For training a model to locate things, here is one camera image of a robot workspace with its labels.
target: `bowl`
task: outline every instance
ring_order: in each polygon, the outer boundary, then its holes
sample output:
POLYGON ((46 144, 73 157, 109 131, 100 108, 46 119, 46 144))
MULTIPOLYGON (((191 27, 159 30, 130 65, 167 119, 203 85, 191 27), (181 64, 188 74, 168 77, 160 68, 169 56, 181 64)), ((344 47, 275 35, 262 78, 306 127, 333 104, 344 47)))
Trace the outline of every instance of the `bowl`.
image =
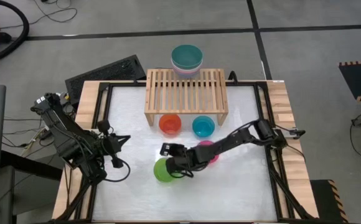
POLYGON ((180 45, 172 51, 171 59, 176 67, 190 70, 202 63, 203 53, 194 45, 180 45))
POLYGON ((194 133, 198 137, 205 138, 213 133, 215 130, 215 123, 208 116, 198 116, 194 119, 192 127, 194 133))
POLYGON ((184 75, 187 75, 187 74, 195 74, 195 73, 199 72, 199 71, 200 71, 200 68, 201 68, 201 65, 202 65, 202 63, 201 63, 199 66, 197 66, 197 67, 195 67, 195 68, 193 68, 193 69, 181 69, 181 68, 178 68, 178 67, 174 64, 174 61, 173 61, 172 59, 171 59, 171 64, 172 64, 172 67, 173 67, 173 69, 175 70, 175 72, 181 73, 181 74, 184 74, 184 75))
POLYGON ((182 121, 176 114, 165 114, 160 118, 159 126, 162 132, 174 135, 181 130, 182 121))
MULTIPOLYGON (((213 142, 212 142, 212 141, 208 141, 208 140, 201 141, 201 142, 199 143, 200 146, 210 146, 210 145, 212 145, 212 144, 213 144, 213 142)), ((218 158, 219 158, 219 155, 216 155, 213 159, 210 160, 210 164, 211 164, 211 163, 214 163, 215 161, 217 161, 218 158)))
POLYGON ((166 162, 167 159, 161 158, 154 165, 154 176, 161 182, 171 182, 174 180, 167 171, 166 162))

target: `black keyboard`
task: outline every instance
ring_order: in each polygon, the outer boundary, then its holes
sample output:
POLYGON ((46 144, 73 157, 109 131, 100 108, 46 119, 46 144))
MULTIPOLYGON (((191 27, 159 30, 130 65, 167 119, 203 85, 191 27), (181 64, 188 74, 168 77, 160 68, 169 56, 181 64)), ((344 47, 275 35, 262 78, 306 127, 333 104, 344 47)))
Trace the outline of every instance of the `black keyboard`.
POLYGON ((65 80, 71 104, 77 107, 83 82, 87 80, 139 80, 146 74, 136 55, 121 59, 81 75, 65 80))

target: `white tabletop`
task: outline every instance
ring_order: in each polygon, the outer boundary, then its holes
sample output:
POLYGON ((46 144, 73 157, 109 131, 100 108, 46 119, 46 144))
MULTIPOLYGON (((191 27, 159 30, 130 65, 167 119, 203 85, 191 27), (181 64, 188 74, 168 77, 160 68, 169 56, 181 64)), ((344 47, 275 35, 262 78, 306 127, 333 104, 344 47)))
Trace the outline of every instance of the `white tabletop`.
MULTIPOLYGON (((156 116, 150 127, 144 115, 145 88, 114 87, 109 122, 118 135, 130 134, 118 157, 131 166, 131 175, 123 182, 102 182, 96 191, 94 221, 274 221, 273 194, 265 150, 245 144, 220 155, 219 159, 193 179, 184 177, 170 183, 159 182, 155 162, 161 158, 162 143, 186 147, 202 140, 218 141, 235 128, 255 119, 258 112, 253 87, 228 86, 229 114, 222 127, 215 116, 214 133, 197 138, 191 128, 197 115, 180 115, 182 131, 165 137, 156 116)), ((106 158, 109 179, 120 179, 126 168, 114 169, 106 158)))

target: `wooden dish rack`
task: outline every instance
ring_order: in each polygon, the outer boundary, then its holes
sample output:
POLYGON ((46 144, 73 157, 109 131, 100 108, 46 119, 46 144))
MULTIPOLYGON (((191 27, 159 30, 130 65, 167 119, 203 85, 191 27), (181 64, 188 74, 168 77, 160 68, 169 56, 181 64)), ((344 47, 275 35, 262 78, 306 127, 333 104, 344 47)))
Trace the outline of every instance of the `wooden dish rack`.
POLYGON ((221 126, 228 114, 223 69, 201 69, 189 79, 173 69, 149 69, 144 114, 150 126, 156 114, 216 114, 221 126))

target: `blue bowl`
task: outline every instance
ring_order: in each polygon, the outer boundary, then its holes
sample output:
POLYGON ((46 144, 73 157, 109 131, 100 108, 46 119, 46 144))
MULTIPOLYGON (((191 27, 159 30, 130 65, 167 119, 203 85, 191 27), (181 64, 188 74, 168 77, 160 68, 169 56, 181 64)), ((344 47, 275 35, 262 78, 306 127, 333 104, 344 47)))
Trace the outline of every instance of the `blue bowl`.
POLYGON ((193 121, 193 131, 198 137, 208 137, 215 130, 215 123, 208 116, 198 116, 193 121))
POLYGON ((193 45, 180 45, 172 51, 172 61, 180 69, 192 70, 203 61, 203 52, 193 45))

